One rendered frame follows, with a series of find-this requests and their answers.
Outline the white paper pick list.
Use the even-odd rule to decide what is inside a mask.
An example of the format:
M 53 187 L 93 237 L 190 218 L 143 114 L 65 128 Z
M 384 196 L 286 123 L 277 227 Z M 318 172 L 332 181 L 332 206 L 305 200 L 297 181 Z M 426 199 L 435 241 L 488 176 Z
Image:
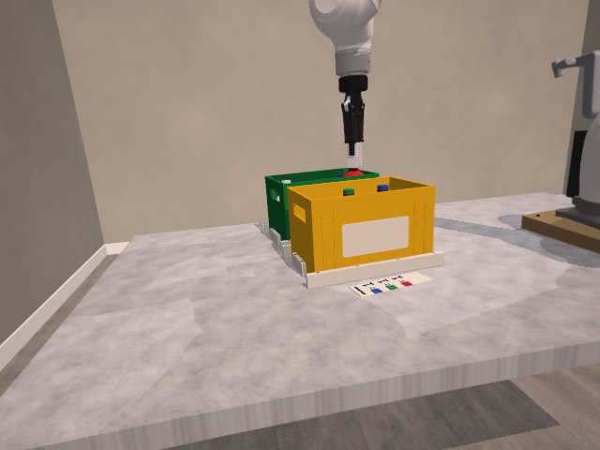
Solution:
M 370 281 L 363 284 L 350 286 L 355 293 L 363 297 L 371 295 L 386 293 L 393 290 L 398 290 L 413 285 L 430 282 L 432 279 L 425 277 L 418 272 L 411 272 L 395 277 L 383 278 L 375 281 Z

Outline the yellow crate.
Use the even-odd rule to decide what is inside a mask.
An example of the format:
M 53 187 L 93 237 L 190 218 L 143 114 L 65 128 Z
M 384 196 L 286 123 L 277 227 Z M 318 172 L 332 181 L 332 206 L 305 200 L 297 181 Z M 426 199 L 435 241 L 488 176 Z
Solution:
M 388 191 L 377 192 L 378 185 Z M 343 196 L 344 188 L 354 195 Z M 307 274 L 432 252 L 428 208 L 393 176 L 287 187 L 292 253 Z

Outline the green plastic crate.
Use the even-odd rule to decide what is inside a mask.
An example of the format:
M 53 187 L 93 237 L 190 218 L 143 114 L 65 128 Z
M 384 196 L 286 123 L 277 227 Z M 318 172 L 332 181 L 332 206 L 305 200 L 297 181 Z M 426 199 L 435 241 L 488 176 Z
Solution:
M 288 187 L 367 179 L 365 174 L 338 177 L 338 174 L 346 173 L 348 171 L 349 168 L 341 168 L 265 176 L 269 232 L 270 229 L 273 228 L 280 234 L 281 241 L 291 240 L 287 194 Z M 283 180 L 291 180 L 291 183 L 284 184 L 282 183 Z M 277 200 L 278 195 L 279 201 Z

